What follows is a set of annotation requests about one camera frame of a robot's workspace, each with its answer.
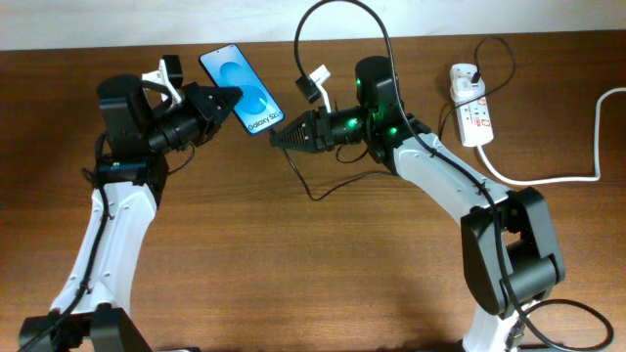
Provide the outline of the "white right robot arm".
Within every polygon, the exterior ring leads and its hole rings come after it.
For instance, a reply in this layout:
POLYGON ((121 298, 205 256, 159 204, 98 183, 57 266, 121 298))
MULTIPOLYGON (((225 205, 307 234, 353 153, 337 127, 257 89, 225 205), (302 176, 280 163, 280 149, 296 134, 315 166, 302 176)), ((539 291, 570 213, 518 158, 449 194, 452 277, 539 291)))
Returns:
POLYGON ((316 154, 365 142, 375 162, 423 190, 461 227, 464 276, 477 307, 456 350, 521 350, 520 313, 565 276, 545 199, 533 188, 495 183, 450 153, 398 102, 390 58, 361 60, 355 76, 358 106, 306 111, 271 145, 316 154))

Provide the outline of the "blue Samsung Galaxy smartphone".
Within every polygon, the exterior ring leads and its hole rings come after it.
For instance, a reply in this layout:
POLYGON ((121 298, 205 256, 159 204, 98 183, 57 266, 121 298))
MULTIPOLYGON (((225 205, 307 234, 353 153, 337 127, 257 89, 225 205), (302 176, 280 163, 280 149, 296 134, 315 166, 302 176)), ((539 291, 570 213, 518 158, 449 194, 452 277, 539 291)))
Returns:
POLYGON ((248 135, 257 135, 285 119, 285 114, 236 44, 200 55, 200 65, 218 87, 238 87, 243 95, 234 113, 248 135))

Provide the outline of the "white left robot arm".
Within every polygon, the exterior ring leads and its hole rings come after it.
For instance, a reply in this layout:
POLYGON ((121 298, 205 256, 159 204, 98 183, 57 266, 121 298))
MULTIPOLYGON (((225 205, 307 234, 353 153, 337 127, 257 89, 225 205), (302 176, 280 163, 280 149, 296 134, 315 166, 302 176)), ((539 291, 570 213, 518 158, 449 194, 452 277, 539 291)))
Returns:
POLYGON ((166 154, 208 142, 243 96, 238 87, 156 83, 117 75, 97 88, 106 130, 95 166, 90 220, 61 293, 44 316, 24 320, 22 351, 147 351, 130 318, 142 242, 156 217, 169 169, 166 154))

